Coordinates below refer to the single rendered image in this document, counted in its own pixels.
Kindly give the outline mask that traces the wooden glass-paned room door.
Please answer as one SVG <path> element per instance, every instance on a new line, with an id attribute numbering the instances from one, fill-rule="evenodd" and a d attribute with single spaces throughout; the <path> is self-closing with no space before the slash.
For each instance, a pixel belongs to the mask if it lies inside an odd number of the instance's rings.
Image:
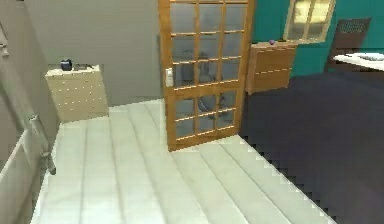
<path id="1" fill-rule="evenodd" d="M 157 2 L 168 149 L 236 135 L 257 0 Z"/>

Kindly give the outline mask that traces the brown wooden chest of drawers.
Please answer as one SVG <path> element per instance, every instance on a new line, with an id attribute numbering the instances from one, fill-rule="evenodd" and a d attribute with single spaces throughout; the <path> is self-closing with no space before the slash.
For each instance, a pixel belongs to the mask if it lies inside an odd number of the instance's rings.
<path id="1" fill-rule="evenodd" d="M 289 42 L 252 44 L 245 90 L 256 92 L 287 88 L 297 45 Z"/>

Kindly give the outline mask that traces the cream chest of drawers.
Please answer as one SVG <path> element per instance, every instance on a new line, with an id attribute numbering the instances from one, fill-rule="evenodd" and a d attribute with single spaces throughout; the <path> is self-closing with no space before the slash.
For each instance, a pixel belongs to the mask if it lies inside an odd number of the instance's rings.
<path id="1" fill-rule="evenodd" d="M 62 123 L 109 115 L 99 65 L 71 71 L 52 69 L 45 78 Z"/>

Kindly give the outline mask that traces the wooden framed window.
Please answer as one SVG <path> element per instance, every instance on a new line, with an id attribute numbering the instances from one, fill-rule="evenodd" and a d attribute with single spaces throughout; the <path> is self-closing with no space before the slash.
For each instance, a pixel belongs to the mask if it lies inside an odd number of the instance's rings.
<path id="1" fill-rule="evenodd" d="M 290 0 L 283 39 L 298 44 L 324 42 L 336 0 Z"/>

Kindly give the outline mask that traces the dark brown chair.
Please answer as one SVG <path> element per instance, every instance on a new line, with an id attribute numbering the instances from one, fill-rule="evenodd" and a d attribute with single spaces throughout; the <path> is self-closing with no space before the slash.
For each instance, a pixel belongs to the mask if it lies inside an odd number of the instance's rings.
<path id="1" fill-rule="evenodd" d="M 356 71 L 357 67 L 334 60 L 335 56 L 357 53 L 367 35 L 371 18 L 340 19 L 324 64 L 323 71 Z"/>

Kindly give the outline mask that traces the grey metal rail post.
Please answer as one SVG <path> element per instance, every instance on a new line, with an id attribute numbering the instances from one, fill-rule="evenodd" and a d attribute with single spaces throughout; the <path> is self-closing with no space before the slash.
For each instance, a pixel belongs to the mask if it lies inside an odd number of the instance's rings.
<path id="1" fill-rule="evenodd" d="M 48 141 L 39 116 L 37 114 L 33 114 L 32 116 L 30 116 L 29 123 L 33 130 L 33 134 L 36 136 L 38 142 L 42 147 L 41 157 L 44 160 L 47 170 L 51 175 L 55 175 L 57 172 L 57 168 L 52 157 L 53 146 Z"/>

